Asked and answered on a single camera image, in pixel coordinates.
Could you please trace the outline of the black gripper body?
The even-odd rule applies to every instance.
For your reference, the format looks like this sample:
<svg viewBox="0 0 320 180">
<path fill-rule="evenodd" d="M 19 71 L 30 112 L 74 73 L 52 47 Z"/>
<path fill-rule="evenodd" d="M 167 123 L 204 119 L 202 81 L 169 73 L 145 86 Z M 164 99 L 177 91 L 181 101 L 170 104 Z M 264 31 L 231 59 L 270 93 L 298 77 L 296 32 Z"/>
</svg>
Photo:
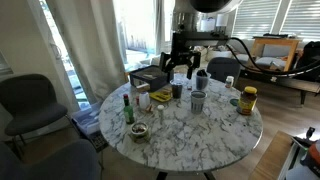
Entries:
<svg viewBox="0 0 320 180">
<path fill-rule="evenodd" d="M 160 54 L 159 68 L 169 72 L 179 65 L 186 65 L 191 71 L 200 67 L 201 53 L 198 51 L 172 51 L 170 54 Z"/>
</svg>

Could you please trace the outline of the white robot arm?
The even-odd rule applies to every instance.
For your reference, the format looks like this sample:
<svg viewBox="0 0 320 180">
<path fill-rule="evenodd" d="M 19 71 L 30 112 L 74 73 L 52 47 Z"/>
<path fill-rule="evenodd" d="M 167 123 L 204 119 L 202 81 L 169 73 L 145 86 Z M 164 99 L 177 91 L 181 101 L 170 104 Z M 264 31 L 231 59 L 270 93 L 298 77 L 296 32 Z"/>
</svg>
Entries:
<svg viewBox="0 0 320 180">
<path fill-rule="evenodd" d="M 200 32 L 197 23 L 200 13 L 229 13 L 243 0 L 175 0 L 172 18 L 172 42 L 169 54 L 162 52 L 159 68 L 171 73 L 176 66 L 186 65 L 187 78 L 200 67 L 201 53 L 195 46 L 225 45 L 230 37 L 217 32 Z"/>
</svg>

